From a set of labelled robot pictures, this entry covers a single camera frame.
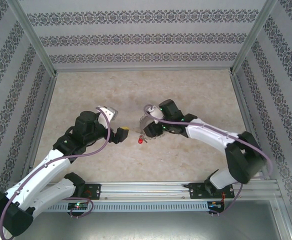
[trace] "enclosure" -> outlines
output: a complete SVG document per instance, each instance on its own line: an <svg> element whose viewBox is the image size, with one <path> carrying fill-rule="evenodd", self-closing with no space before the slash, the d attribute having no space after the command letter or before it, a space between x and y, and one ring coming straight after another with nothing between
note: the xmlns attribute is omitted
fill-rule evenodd
<svg viewBox="0 0 292 240"><path fill-rule="evenodd" d="M273 162L225 216L183 188L226 167L224 154L168 132L138 143L143 107L167 99L252 133ZM118 111L111 127L127 139L50 184L70 172L101 184L93 213L70 219L57 202L16 239L292 239L292 0L0 0L0 191L97 106Z"/></svg>

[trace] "patterned wall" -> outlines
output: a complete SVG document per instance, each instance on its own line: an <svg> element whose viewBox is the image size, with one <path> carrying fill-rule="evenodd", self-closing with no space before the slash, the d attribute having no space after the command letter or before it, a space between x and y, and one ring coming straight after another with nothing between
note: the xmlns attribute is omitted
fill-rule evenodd
<svg viewBox="0 0 292 240"><path fill-rule="evenodd" d="M51 77L0 0L0 190L21 179Z"/></svg>
<svg viewBox="0 0 292 240"><path fill-rule="evenodd" d="M237 73L292 220L292 0L279 0Z"/></svg>
<svg viewBox="0 0 292 240"><path fill-rule="evenodd" d="M21 0L62 69L231 67L265 0Z"/></svg>

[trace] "metal slot strip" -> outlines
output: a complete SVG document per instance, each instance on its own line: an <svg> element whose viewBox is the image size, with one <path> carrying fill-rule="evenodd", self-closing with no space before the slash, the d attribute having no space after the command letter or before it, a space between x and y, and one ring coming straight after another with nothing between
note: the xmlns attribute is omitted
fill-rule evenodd
<svg viewBox="0 0 292 240"><path fill-rule="evenodd" d="M24 9L22 8L20 1L16 0L7 0L7 3L13 13L15 14L18 22L22 26L22 29L26 33L29 41L33 45L33 47L36 50L36 53L39 55L40 60L44 64L46 70L48 71L50 76L55 75L55 68L53 66L53 63L48 56L47 52L45 51L45 48L40 40L40 38L37 36L29 18L27 17L26 13L24 12Z"/></svg>
<svg viewBox="0 0 292 240"><path fill-rule="evenodd" d="M90 210L91 204L87 210L73 210L76 212L85 212ZM97 213L104 212L198 212L208 211L208 203L201 202L94 202L93 211ZM50 208L46 213L64 213L69 212L68 202L59 202Z"/></svg>

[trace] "beige floor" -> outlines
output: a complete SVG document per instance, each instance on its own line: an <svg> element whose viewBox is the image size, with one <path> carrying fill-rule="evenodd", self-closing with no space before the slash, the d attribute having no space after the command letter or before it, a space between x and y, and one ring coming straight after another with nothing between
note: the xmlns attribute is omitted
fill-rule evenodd
<svg viewBox="0 0 292 240"><path fill-rule="evenodd" d="M82 111L98 105L119 111L113 129L127 126L128 138L109 144L101 153L78 158L66 173L87 182L195 181L226 166L225 156L209 145L180 135L166 134L138 144L143 107L175 101L184 113L231 132L242 132L243 120L227 70L116 71L60 73L52 96L35 165L46 156ZM88 148L99 148L101 139Z"/></svg>

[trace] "black motor joint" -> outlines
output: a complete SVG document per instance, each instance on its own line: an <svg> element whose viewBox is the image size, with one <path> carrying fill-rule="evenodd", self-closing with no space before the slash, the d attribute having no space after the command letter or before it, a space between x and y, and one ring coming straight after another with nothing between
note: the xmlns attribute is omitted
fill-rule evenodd
<svg viewBox="0 0 292 240"><path fill-rule="evenodd" d="M75 125L71 126L63 136L53 145L53 149L62 152L64 156L79 155L86 151L86 148L96 143L100 139L107 139L108 130L98 122L99 113L83 111L75 120ZM123 127L117 128L114 133L110 129L109 143L121 143L128 136L129 130Z"/></svg>
<svg viewBox="0 0 292 240"><path fill-rule="evenodd" d="M189 123L193 119L197 119L197 116L192 114L183 115L182 111L178 109L175 102L171 99L167 99L159 104L159 108L163 114L163 120L170 122L185 122ZM172 134L180 134L188 138L186 133L187 125L176 125L167 123L155 123L154 121L148 124L143 131L146 136L150 138L158 137L163 134L163 132L169 132Z"/></svg>

